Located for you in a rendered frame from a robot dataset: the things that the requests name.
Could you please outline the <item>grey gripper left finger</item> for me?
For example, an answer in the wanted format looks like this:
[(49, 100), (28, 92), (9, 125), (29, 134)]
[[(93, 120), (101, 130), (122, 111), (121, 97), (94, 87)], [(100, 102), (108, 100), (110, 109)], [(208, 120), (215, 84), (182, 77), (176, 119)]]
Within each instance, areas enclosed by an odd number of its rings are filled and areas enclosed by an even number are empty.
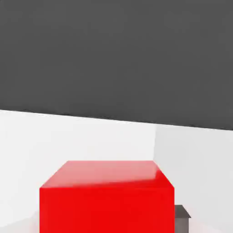
[(28, 219), (28, 232), (27, 233), (40, 233), (40, 215), (34, 213)]

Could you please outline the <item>small red cube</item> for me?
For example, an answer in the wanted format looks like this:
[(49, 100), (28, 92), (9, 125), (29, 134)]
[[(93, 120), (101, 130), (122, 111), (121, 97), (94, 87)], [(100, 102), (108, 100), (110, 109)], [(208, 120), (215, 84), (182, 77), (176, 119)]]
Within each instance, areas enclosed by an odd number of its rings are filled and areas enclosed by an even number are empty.
[(174, 187), (153, 161), (68, 161), (40, 187), (40, 233), (175, 233)]

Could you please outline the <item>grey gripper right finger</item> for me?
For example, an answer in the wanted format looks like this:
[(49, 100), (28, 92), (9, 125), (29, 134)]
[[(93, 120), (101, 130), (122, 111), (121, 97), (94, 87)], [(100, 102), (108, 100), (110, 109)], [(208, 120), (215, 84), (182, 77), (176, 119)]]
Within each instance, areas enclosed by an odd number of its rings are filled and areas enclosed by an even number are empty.
[(183, 205), (175, 205), (175, 233), (205, 233), (205, 227)]

